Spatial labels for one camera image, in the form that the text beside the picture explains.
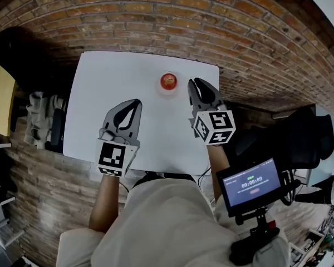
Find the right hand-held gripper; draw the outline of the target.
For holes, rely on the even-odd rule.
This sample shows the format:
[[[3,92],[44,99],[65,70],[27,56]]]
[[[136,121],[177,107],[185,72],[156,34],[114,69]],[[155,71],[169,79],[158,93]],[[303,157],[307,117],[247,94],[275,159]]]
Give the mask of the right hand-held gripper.
[[[187,87],[192,106],[189,121],[195,138],[200,137],[207,146],[226,144],[236,127],[232,111],[227,109],[220,92],[202,78],[190,79]]]

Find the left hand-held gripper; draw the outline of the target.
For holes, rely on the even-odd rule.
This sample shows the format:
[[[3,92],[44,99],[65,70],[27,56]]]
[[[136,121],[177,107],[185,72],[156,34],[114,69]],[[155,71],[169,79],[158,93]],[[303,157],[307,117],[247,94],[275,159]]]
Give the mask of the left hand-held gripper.
[[[124,101],[112,108],[104,119],[103,128],[96,140],[95,164],[99,172],[114,177],[124,177],[130,168],[140,141],[137,138],[143,105],[139,99]],[[120,126],[131,112],[127,125]]]

